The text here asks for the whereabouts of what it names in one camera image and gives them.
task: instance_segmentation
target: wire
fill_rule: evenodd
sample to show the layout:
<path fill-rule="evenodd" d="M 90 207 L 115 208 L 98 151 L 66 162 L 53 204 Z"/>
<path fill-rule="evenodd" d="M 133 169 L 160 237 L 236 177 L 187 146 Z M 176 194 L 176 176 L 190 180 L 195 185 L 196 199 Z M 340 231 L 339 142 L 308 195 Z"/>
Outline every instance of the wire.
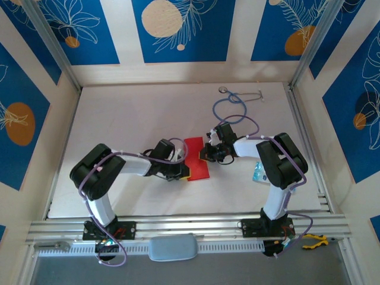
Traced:
<path fill-rule="evenodd" d="M 255 124 L 255 126 L 257 127 L 257 130 L 256 130 L 255 132 L 252 132 L 252 133 L 248 134 L 248 136 L 255 135 L 255 134 L 257 134 L 257 133 L 260 131 L 260 126 L 259 126 L 259 124 L 258 124 L 255 120 L 253 120 L 251 117 L 246 116 L 246 115 L 230 115 L 230 116 L 227 116 L 227 117 L 225 117 L 224 119 L 222 119 L 222 120 L 218 123 L 218 126 L 219 126 L 220 124 L 222 124 L 222 123 L 225 123 L 225 122 L 228 123 L 228 121 L 226 121 L 226 119 L 229 119 L 229 118 L 232 118 L 232 117 L 242 117 L 243 119 L 248 119 L 248 120 L 250 120 L 252 123 Z"/>
<path fill-rule="evenodd" d="M 149 148 L 148 150 L 145 150 L 142 154 L 147 156 L 148 153 L 150 153 L 153 149 L 152 148 Z"/>
<path fill-rule="evenodd" d="M 160 176 L 160 175 L 155 174 L 154 176 L 166 180 L 165 177 L 162 177 L 162 176 Z"/>
<path fill-rule="evenodd" d="M 217 100 L 214 105 L 213 105 L 213 113 L 214 113 L 214 116 L 222 121 L 222 122 L 227 122 L 227 123 L 230 123 L 230 124 L 237 124 L 237 123 L 240 123 L 242 120 L 244 120 L 244 117 L 241 117 L 240 119 L 234 121 L 234 122 L 231 122 L 231 121 L 226 121 L 227 118 L 224 118 L 222 119 L 221 117 L 218 116 L 218 114 L 216 114 L 216 111 L 215 111 L 215 108 L 216 106 L 221 103 L 221 102 L 224 102 L 224 101 L 228 101 L 232 104 L 241 104 L 244 108 L 244 116 L 247 115 L 247 106 L 246 104 L 244 103 L 244 101 L 242 99 L 240 99 L 240 97 L 237 95 L 237 93 L 232 93 L 231 91 L 227 90 L 227 93 L 229 94 L 227 98 L 223 98 L 223 99 L 220 99 L 220 100 Z"/>
<path fill-rule="evenodd" d="M 218 161 L 218 163 L 220 164 L 220 165 L 230 165 L 230 164 L 232 164 L 234 161 L 235 161 L 235 158 L 233 157 L 233 156 L 231 156 L 232 157 L 232 161 L 230 161 L 230 162 L 228 162 L 228 163 L 220 163 L 219 161 Z"/>
<path fill-rule="evenodd" d="M 305 214 L 300 214 L 300 213 L 296 213 L 296 212 L 293 212 L 293 211 L 288 211 L 286 210 L 286 213 L 287 214 L 290 214 L 290 215 L 294 215 L 294 216 L 299 216 L 299 217 L 303 217 L 303 218 L 308 218 L 310 219 L 310 224 L 308 226 L 308 228 L 299 235 L 299 237 L 297 237 L 297 239 L 292 242 L 289 246 L 285 247 L 283 249 L 283 251 L 281 251 L 279 254 L 277 254 L 276 257 L 279 257 L 280 255 L 283 255 L 286 251 L 288 251 L 291 247 L 293 247 L 295 244 L 299 243 L 299 241 L 301 240 L 301 238 L 303 238 L 304 235 L 306 235 L 308 233 L 308 231 L 310 231 L 311 227 L 313 226 L 313 218 L 308 216 L 308 215 L 305 215 Z"/>
<path fill-rule="evenodd" d="M 94 172 L 98 169 L 98 167 L 100 167 L 101 165 L 103 165 L 104 162 L 106 162 L 108 159 L 110 159 L 111 157 L 113 156 L 131 156 L 131 157 L 139 157 L 141 159 L 146 159 L 146 160 L 150 160 L 150 161 L 154 161 L 154 162 L 160 162 L 160 163 L 166 163 L 166 164 L 178 164 L 178 163 L 182 163 L 186 157 L 188 156 L 188 146 L 186 145 L 185 141 L 180 139 L 180 138 L 171 138 L 169 141 L 173 141 L 173 140 L 176 140 L 176 141 L 180 141 L 182 144 L 183 144 L 183 149 L 185 150 L 185 154 L 182 158 L 180 158 L 179 160 L 177 161 L 167 161 L 167 160 L 161 160 L 161 159 L 152 159 L 151 157 L 147 157 L 147 156 L 144 156 L 143 154 L 135 154 L 135 153 L 126 153 L 124 151 L 118 151 L 118 152 L 115 152 L 115 153 L 110 153 L 109 155 L 107 155 L 106 157 L 102 158 L 91 170 L 90 172 L 85 176 L 85 178 L 82 180 L 82 182 L 80 183 L 79 187 L 78 187 L 78 192 L 79 192 L 79 195 L 83 198 L 84 200 L 84 203 L 85 203 L 85 206 L 87 208 L 87 211 L 90 213 L 90 217 L 93 219 L 94 223 L 96 224 L 96 226 L 103 232 L 105 233 L 107 236 L 109 236 L 118 246 L 119 248 L 121 248 L 122 252 L 123 252 L 123 261 L 118 263 L 118 264 L 110 264 L 108 262 L 104 262 L 101 258 L 100 258 L 100 252 L 98 252 L 98 254 L 96 255 L 96 258 L 98 259 L 98 262 L 100 264 L 103 264 L 105 266 L 108 266 L 108 267 L 118 267 L 118 266 L 122 266 L 126 263 L 126 259 L 127 259 L 127 253 L 126 253 L 126 250 L 125 248 L 122 246 L 122 244 L 114 237 L 114 235 L 112 235 L 110 232 L 107 231 L 107 229 L 98 221 L 98 219 L 95 218 L 95 215 L 93 213 L 93 211 L 91 210 L 90 208 L 90 204 L 88 203 L 88 198 L 87 196 L 85 195 L 85 193 L 82 191 L 83 189 L 83 186 L 86 184 L 86 182 L 89 180 L 89 178 L 91 177 L 92 174 L 94 174 Z"/>

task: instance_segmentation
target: white table surface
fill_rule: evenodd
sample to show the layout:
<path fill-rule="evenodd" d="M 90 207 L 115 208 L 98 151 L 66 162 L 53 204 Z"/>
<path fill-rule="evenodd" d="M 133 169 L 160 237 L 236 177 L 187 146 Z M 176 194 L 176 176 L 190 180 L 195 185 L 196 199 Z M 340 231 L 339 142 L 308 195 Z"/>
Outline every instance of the white table surface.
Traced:
<path fill-rule="evenodd" d="M 114 150 L 143 152 L 162 138 L 204 137 L 218 124 L 212 113 L 215 101 L 226 94 L 261 89 L 264 102 L 247 102 L 247 115 L 260 125 L 260 135 L 287 132 L 304 152 L 282 83 L 160 84 L 85 87 L 69 137 L 49 212 L 50 218 L 86 217 L 88 212 L 69 178 L 71 169 L 98 143 Z M 242 113 L 239 104 L 221 103 L 221 117 Z M 248 120 L 232 125 L 238 136 L 255 130 Z M 109 196 L 115 213 L 171 215 L 259 211 L 269 186 L 252 181 L 255 159 L 238 158 L 229 166 L 208 163 L 210 178 L 172 181 L 156 177 L 119 175 Z M 289 210 L 321 209 L 311 170 L 308 182 L 296 190 Z"/>

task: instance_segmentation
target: yellow pliers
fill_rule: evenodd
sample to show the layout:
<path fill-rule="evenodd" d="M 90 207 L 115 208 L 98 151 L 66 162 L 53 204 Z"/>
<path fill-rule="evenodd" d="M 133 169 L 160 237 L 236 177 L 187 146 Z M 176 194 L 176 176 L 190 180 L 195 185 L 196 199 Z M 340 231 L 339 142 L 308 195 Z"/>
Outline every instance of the yellow pliers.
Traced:
<path fill-rule="evenodd" d="M 304 245 L 302 247 L 303 249 L 315 249 L 315 248 L 318 248 L 320 246 L 326 246 L 331 242 L 338 242 L 339 240 L 343 240 L 343 239 L 336 239 L 334 237 L 326 237 L 325 235 L 317 236 L 317 235 L 313 235 L 311 233 L 308 233 L 307 235 L 304 235 L 303 237 L 320 240 L 319 242 L 317 242 L 314 245 Z"/>

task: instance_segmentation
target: floral wall pattern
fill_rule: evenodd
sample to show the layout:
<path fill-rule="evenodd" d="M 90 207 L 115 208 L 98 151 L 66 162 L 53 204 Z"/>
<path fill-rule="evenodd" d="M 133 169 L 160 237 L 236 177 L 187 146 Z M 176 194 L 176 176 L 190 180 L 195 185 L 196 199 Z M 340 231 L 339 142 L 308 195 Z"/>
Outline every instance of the floral wall pattern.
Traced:
<path fill-rule="evenodd" d="M 20 190 L 50 103 L 0 44 L 0 182 Z"/>
<path fill-rule="evenodd" d="M 145 63 L 225 61 L 235 0 L 132 0 Z"/>
<path fill-rule="evenodd" d="M 37 3 L 72 65 L 119 63 L 99 0 L 39 0 Z M 39 51 L 44 44 L 20 2 L 1 0 L 0 6 L 43 63 L 50 54 Z"/>
<path fill-rule="evenodd" d="M 267 0 L 251 61 L 297 61 L 330 0 Z M 364 0 L 346 0 L 319 49 L 316 77 Z"/>
<path fill-rule="evenodd" d="M 380 22 L 328 89 L 323 101 L 355 182 L 378 172 Z"/>

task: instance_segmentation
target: white wall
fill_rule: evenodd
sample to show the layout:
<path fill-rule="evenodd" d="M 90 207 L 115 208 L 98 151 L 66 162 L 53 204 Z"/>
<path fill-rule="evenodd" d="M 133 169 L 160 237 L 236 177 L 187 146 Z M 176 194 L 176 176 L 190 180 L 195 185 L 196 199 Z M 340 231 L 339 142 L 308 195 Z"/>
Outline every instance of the white wall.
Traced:
<path fill-rule="evenodd" d="M 0 244 L 0 284 L 17 276 L 15 261 L 30 222 L 40 220 L 58 168 L 77 94 L 63 75 L 54 84 L 33 52 L 0 9 L 0 42 L 50 101 L 50 109 L 20 191 L 0 183 L 0 224 L 7 227 Z"/>
<path fill-rule="evenodd" d="M 353 182 L 322 97 L 379 20 L 379 1 L 366 0 L 316 80 L 307 71 L 298 88 L 328 189 L 349 221 L 366 284 L 379 284 L 380 280 L 380 246 L 369 221 L 380 214 L 380 172 L 358 184 Z"/>
<path fill-rule="evenodd" d="M 289 81 L 298 61 L 251 62 L 267 0 L 236 0 L 226 62 L 145 64 L 130 0 L 101 0 L 120 65 L 81 65 L 84 86 L 159 82 Z"/>

